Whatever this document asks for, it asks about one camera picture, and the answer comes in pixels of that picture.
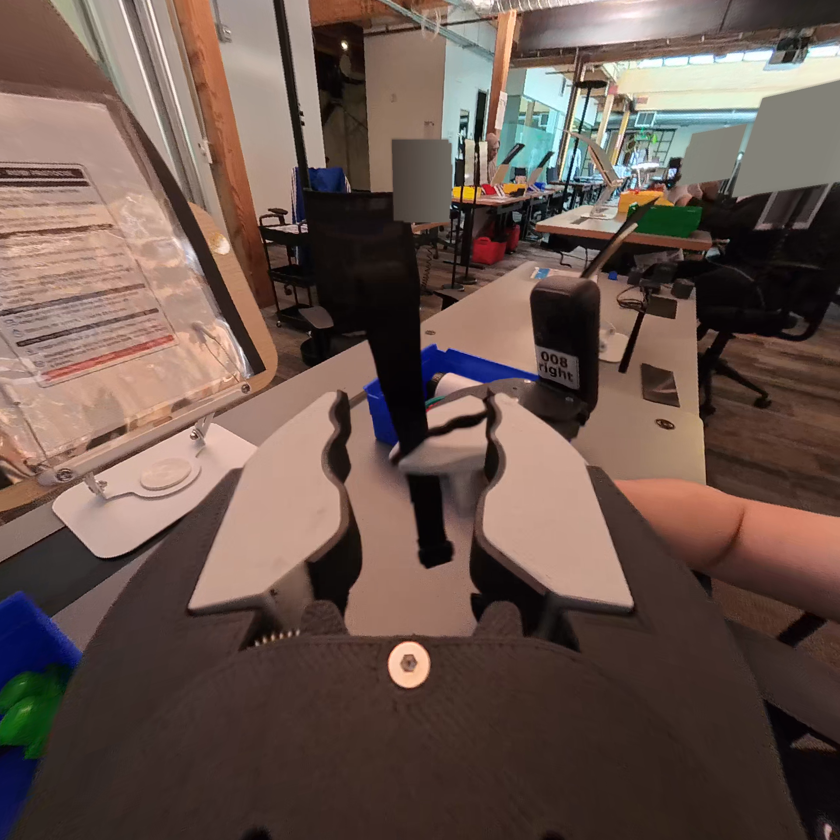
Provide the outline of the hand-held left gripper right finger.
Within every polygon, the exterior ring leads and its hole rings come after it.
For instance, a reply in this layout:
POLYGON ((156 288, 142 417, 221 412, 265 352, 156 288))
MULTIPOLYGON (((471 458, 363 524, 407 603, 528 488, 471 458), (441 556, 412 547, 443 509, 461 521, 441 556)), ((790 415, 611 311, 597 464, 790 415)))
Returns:
POLYGON ((512 397, 490 395, 487 487, 479 496, 469 575, 482 612, 519 611, 528 636, 556 639, 566 612, 630 616, 634 597, 574 446, 512 397))

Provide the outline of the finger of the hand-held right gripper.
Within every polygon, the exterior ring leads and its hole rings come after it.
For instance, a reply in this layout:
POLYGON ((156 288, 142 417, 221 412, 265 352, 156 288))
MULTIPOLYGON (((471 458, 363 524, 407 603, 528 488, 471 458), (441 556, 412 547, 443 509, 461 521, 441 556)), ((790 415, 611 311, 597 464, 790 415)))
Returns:
POLYGON ((462 395, 453 402, 438 402, 427 411, 429 435, 487 434, 488 409, 475 395, 462 395))
POLYGON ((428 437, 408 455, 395 446, 389 461, 406 476, 449 476, 483 470, 486 457, 487 423, 480 422, 428 437))

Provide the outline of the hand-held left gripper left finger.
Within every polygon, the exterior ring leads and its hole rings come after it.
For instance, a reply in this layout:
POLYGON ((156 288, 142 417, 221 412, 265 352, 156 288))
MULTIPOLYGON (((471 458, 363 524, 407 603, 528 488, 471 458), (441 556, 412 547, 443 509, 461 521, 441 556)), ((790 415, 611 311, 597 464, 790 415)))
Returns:
POLYGON ((346 480, 346 392, 325 392, 280 426, 238 474, 188 603, 194 615, 253 612, 279 631, 311 603, 344 616, 362 570, 346 480))

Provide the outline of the white bottle black cap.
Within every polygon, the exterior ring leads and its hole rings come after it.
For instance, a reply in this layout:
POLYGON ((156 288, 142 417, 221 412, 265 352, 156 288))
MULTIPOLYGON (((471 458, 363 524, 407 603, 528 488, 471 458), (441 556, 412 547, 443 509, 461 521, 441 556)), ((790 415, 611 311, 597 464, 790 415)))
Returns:
POLYGON ((438 372, 433 374, 427 383, 427 404, 432 405, 458 392, 467 391, 484 383, 472 380, 462 374, 454 372, 438 372))

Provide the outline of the blue plastic bin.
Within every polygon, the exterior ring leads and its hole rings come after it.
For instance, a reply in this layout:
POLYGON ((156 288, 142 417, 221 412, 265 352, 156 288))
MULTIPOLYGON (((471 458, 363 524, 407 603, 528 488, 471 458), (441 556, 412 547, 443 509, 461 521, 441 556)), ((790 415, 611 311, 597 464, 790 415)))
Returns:
MULTIPOLYGON (((72 670, 81 651, 58 626, 32 602, 17 592, 1 604, 1 684, 25 672, 50 666, 72 670)), ((25 748, 2 745, 1 837, 6 838, 25 802, 37 769, 37 760, 25 757, 25 748)))
MULTIPOLYGON (((426 400, 434 397, 436 385, 432 385, 431 382, 435 376, 455 375, 479 384, 506 379, 522 379, 530 382, 538 380, 535 373, 522 371, 455 349, 441 350, 435 343, 422 349, 420 359, 426 400)), ((375 439, 390 446, 396 445, 398 442, 396 431, 379 379, 374 379, 366 384, 364 393, 371 414, 375 439)))

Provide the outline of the person's right forearm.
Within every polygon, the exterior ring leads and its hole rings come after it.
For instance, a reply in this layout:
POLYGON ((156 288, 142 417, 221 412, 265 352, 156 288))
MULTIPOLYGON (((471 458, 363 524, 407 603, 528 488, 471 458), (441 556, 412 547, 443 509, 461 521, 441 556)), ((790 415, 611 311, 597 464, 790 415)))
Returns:
POLYGON ((838 623, 838 517, 678 479, 616 486, 693 571, 838 623))

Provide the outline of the black monitor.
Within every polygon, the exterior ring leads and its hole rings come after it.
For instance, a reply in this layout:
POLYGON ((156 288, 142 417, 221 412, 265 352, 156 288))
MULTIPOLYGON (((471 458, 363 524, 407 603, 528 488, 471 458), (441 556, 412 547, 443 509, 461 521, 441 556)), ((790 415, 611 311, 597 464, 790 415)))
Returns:
POLYGON ((639 221, 635 219, 627 220, 608 241, 604 249, 597 257, 582 270, 580 278, 588 280, 594 278, 602 271, 606 262, 612 258, 615 253, 622 247, 627 238, 635 232, 639 225, 639 221))

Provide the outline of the black desk stand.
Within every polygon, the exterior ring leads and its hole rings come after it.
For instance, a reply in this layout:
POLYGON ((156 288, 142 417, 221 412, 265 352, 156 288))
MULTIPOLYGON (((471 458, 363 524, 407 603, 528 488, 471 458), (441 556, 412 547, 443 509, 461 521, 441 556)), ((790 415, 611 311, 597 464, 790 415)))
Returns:
POLYGON ((637 339, 646 316, 667 320, 676 318, 677 300, 658 294, 660 285, 652 279, 642 279, 635 287, 629 287, 616 296, 619 308, 636 312, 636 319, 629 333, 623 356, 618 364, 618 373, 625 374, 634 355, 637 339))

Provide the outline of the black square pad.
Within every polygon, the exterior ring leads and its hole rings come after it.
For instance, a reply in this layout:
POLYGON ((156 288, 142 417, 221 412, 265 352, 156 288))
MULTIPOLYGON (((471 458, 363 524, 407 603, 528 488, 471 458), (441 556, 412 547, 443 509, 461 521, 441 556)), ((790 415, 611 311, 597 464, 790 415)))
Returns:
POLYGON ((674 372, 652 364, 639 365, 642 397, 649 403, 680 408, 674 372))

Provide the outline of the green bin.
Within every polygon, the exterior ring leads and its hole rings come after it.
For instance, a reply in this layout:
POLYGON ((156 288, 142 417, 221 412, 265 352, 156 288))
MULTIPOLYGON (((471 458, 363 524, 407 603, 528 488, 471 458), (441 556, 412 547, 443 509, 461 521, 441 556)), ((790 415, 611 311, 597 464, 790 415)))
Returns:
POLYGON ((632 204, 626 220, 636 225, 638 234, 689 238, 699 229, 701 217, 701 206, 667 206, 652 202, 632 204))

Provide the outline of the white stand base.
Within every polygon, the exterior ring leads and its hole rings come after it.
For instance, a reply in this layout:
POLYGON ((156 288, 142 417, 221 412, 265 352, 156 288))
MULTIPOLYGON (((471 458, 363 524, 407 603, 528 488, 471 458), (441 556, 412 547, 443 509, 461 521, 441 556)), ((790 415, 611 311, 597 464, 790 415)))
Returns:
POLYGON ((185 430, 62 492, 52 511, 94 556, 115 559, 182 519, 255 452, 215 423, 185 430))

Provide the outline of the black mesh office chair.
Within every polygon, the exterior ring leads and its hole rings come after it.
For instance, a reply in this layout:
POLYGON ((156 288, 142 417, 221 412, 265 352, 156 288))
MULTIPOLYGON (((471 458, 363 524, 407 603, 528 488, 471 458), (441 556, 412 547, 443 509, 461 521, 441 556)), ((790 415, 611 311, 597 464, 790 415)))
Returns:
POLYGON ((303 313, 310 366, 372 338, 396 361, 421 351, 420 278, 413 233, 394 216, 392 192, 306 191, 318 303, 303 313))

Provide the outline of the black utility cart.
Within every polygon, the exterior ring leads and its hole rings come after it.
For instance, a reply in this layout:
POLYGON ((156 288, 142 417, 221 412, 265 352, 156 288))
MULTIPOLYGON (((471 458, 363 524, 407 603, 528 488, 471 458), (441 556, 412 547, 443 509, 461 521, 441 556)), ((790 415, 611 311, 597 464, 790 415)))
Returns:
POLYGON ((289 211, 270 207, 259 215, 258 231, 274 293, 277 327, 310 330, 301 311, 313 306, 314 275, 307 262, 308 227, 289 224, 289 211))

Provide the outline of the black floor lamp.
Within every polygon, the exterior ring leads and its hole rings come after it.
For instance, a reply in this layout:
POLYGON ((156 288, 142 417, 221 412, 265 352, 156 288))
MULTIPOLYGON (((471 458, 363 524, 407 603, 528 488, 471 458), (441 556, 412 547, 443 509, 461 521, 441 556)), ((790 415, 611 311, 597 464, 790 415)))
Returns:
POLYGON ((283 77, 287 90, 287 101, 290 113, 291 134, 295 147, 297 168, 301 189, 311 189, 308 157, 303 136, 303 114, 298 96, 298 86, 293 64, 290 30, 288 26, 287 10, 284 1, 273 1, 276 30, 280 48, 283 77))
MULTIPOLYGON (((576 123, 574 128, 574 133, 581 134, 585 128, 585 121, 586 121, 586 113, 589 109, 590 99, 592 98, 592 94, 598 91, 602 91, 606 87, 606 81, 601 79, 583 79, 576 83, 576 89, 578 92, 583 93, 583 106, 581 108, 581 115, 576 123)), ((570 132, 570 140, 572 141, 572 152, 570 156, 570 164, 569 169, 567 172, 567 181, 571 182, 575 178, 575 173, 578 170, 578 152, 580 148, 581 141, 578 138, 571 137, 572 131, 570 132)))

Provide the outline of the green plastic block strip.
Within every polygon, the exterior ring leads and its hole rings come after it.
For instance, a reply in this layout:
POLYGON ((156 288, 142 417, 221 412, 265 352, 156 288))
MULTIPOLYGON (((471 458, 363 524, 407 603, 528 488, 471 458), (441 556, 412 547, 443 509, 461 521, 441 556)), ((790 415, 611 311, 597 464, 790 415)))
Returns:
POLYGON ((43 756, 72 673, 68 665, 53 664, 19 672, 2 687, 2 749, 20 748, 26 760, 43 756))

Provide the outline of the framed instruction sign board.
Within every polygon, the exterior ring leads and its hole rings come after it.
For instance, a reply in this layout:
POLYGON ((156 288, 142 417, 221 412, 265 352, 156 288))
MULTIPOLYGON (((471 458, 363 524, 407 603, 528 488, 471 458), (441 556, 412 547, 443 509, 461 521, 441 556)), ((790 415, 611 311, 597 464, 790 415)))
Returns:
POLYGON ((223 235, 120 100, 2 82, 2 519, 263 390, 223 235))

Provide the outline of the wooden post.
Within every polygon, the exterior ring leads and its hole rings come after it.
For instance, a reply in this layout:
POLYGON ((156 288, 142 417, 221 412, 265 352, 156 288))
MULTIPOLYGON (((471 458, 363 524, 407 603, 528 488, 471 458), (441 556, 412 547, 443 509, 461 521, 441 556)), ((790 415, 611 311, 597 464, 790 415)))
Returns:
POLYGON ((174 1, 213 162, 211 171, 234 252, 261 308, 274 300, 268 261, 240 144, 209 1, 174 1))
POLYGON ((518 26, 518 11, 512 9, 497 16, 497 33, 493 54, 490 95, 487 110, 487 131, 501 137, 507 106, 508 73, 511 52, 518 26))

